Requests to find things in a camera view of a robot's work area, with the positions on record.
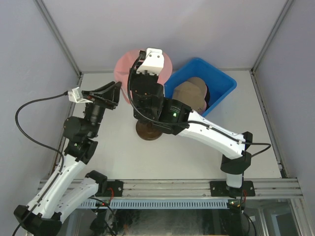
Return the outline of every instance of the pink round object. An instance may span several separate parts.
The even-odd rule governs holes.
[[[132,51],[127,52],[124,54],[116,63],[115,69],[114,69],[114,77],[116,82],[122,82],[122,91],[124,98],[127,103],[130,104],[128,95],[127,95],[127,82],[128,82],[128,75],[129,75],[129,69],[132,67],[132,64],[135,60],[137,60],[139,56],[138,49],[134,49]],[[161,73],[158,76],[158,83],[161,85],[164,85],[164,83],[169,79],[169,77],[172,74],[173,66],[171,59],[169,56],[163,52],[164,56],[164,67],[161,71]]]

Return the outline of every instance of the pink hat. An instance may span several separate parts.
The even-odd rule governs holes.
[[[118,60],[114,69],[115,80],[116,82],[122,82],[122,91],[123,91],[123,95],[127,103],[130,103],[127,96],[127,81],[128,81],[129,69],[132,67],[132,64],[134,63],[134,61],[137,60],[139,56],[139,51],[140,50],[138,49],[134,49],[124,54]],[[173,71],[172,62],[169,56],[164,52],[163,52],[163,56],[164,56],[164,67],[161,73],[159,74],[158,81],[157,81],[161,85],[164,85],[164,83],[169,79]]]

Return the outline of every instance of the blue plastic container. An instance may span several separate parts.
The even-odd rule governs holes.
[[[236,81],[222,71],[201,58],[194,58],[166,81],[164,84],[165,97],[172,98],[174,89],[191,77],[201,78],[210,91],[210,102],[208,103],[210,107],[202,114],[203,117],[208,115],[237,86]]]

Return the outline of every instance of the robotic arm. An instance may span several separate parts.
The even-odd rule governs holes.
[[[41,191],[26,205],[19,205],[14,215],[21,226],[36,236],[55,236],[67,217],[88,197],[107,190],[107,177],[91,171],[81,184],[63,196],[75,178],[90,161],[97,147],[97,137],[105,109],[116,108],[121,83],[111,82],[93,91],[68,91],[69,100],[85,103],[84,118],[69,117],[63,136],[69,139],[64,160],[52,173]]]
[[[227,174],[226,183],[233,188],[242,186],[242,174],[251,165],[251,154],[246,152],[252,134],[234,134],[206,120],[184,103],[164,97],[158,76],[163,69],[162,50],[148,48],[140,51],[130,69],[128,93],[134,108],[133,115],[142,123],[151,122],[157,130],[189,137],[223,153],[221,170]]]

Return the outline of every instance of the white table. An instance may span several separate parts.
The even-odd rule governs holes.
[[[253,133],[254,142],[270,142],[267,128],[248,71],[226,71],[237,82],[236,89],[216,106],[206,119],[234,132]],[[81,89],[92,90],[114,80],[113,73],[85,74]],[[83,117],[84,104],[77,104],[73,116]],[[135,131],[137,120],[121,94],[118,107],[106,110],[98,132],[98,146],[87,167],[76,177],[97,170],[110,179],[216,179],[222,154],[185,137],[163,134],[144,141]],[[255,153],[260,146],[250,147]],[[273,149],[252,159],[245,178],[281,178]]]

